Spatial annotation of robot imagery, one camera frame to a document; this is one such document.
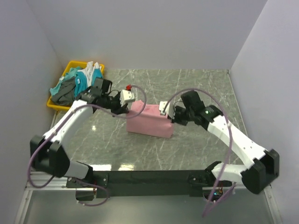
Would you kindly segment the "pink t shirt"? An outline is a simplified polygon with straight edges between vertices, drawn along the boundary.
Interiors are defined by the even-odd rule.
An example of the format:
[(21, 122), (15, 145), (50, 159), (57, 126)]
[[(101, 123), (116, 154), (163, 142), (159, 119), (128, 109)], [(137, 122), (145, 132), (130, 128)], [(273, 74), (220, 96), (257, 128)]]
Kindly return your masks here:
[(174, 125), (166, 116), (160, 115), (159, 105), (146, 104), (143, 112), (127, 120), (126, 131), (160, 138), (170, 138)]

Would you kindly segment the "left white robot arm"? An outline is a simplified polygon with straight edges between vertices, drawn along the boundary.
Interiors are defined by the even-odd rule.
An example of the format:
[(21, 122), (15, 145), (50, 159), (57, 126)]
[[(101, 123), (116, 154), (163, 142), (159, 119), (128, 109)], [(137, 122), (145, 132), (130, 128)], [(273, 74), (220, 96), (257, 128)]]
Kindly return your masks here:
[(128, 113), (128, 104), (135, 100), (130, 86), (109, 95), (112, 82), (97, 78), (93, 86), (79, 93), (67, 113), (43, 136), (34, 136), (30, 141), (31, 159), (29, 167), (54, 177), (75, 177), (78, 184), (87, 188), (93, 183), (92, 167), (71, 161), (65, 146), (79, 127), (94, 114), (104, 109), (119, 115)]

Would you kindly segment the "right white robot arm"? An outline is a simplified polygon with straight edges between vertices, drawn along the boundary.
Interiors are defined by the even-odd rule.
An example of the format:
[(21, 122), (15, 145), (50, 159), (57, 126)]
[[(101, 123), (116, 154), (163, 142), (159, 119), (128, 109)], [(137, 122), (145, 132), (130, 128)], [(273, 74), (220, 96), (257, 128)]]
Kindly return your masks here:
[(221, 162), (205, 174), (205, 181), (216, 186), (220, 181), (242, 183), (253, 194), (261, 193), (279, 176), (280, 156), (274, 149), (266, 149), (235, 127), (220, 105), (206, 106), (199, 97), (199, 89), (179, 92), (183, 107), (171, 100), (160, 105), (160, 112), (167, 114), (173, 123), (187, 125), (194, 122), (216, 136), (242, 161), (242, 165)]

